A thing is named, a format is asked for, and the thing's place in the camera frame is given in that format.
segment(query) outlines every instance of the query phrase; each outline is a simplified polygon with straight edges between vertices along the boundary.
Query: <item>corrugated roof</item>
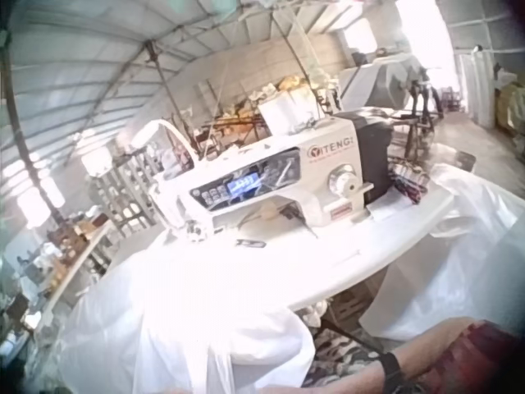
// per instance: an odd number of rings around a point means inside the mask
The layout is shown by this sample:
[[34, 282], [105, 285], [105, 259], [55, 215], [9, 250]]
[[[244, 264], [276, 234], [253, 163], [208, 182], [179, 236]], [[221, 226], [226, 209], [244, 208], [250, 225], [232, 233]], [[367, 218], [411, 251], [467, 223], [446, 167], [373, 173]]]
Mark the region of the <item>corrugated roof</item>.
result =
[[[280, 37], [272, 13], [293, 34], [283, 6], [292, 8], [305, 32], [323, 34], [345, 26], [352, 3], [278, 1], [266, 9], [250, 0], [19, 2], [10, 26], [11, 68], [27, 145], [55, 168], [115, 138], [162, 88], [144, 50], [147, 40], [156, 43], [169, 80], [197, 58]], [[2, 118], [5, 168], [19, 158]], [[3, 195], [12, 188], [5, 183]]]

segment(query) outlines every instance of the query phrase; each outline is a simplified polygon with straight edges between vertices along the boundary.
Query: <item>black motor housing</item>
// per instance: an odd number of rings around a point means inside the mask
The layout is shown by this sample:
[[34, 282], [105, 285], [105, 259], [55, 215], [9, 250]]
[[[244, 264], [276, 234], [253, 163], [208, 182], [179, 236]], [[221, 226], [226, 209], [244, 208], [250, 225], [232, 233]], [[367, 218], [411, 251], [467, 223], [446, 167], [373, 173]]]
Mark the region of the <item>black motor housing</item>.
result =
[[394, 127], [380, 108], [363, 108], [351, 112], [339, 112], [335, 117], [354, 123], [358, 137], [363, 181], [374, 188], [364, 195], [365, 204], [370, 204], [392, 186], [388, 172], [388, 146], [392, 141]]

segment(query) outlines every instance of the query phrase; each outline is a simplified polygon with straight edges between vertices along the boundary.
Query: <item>sewing machine control panel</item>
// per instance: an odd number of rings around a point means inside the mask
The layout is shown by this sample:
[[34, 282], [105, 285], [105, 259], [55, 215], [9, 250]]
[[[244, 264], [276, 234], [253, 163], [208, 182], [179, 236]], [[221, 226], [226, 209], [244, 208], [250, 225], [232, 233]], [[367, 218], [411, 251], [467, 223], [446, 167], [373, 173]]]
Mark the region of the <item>sewing machine control panel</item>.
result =
[[292, 148], [192, 189], [190, 193], [206, 209], [217, 211], [293, 185], [300, 178], [299, 148]]

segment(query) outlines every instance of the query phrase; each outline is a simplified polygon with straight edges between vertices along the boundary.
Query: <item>sewing machine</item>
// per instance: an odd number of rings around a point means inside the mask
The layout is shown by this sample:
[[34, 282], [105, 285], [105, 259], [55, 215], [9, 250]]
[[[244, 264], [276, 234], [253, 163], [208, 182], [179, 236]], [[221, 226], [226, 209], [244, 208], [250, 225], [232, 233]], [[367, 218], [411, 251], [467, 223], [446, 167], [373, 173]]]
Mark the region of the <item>sewing machine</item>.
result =
[[273, 136], [164, 181], [150, 191], [165, 224], [200, 241], [236, 227], [265, 203], [295, 202], [305, 223], [323, 227], [364, 209], [352, 121], [328, 117], [296, 135]]

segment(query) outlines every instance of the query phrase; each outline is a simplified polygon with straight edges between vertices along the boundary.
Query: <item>digital display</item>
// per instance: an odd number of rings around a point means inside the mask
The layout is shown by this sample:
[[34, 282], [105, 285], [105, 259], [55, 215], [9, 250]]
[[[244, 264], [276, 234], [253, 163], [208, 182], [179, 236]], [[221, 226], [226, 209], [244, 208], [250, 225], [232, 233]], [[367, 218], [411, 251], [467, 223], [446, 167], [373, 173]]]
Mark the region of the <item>digital display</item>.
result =
[[260, 185], [261, 180], [259, 179], [259, 175], [257, 175], [256, 172], [252, 172], [247, 176], [235, 179], [234, 181], [227, 184], [232, 198], [238, 197], [249, 190], [256, 189]]

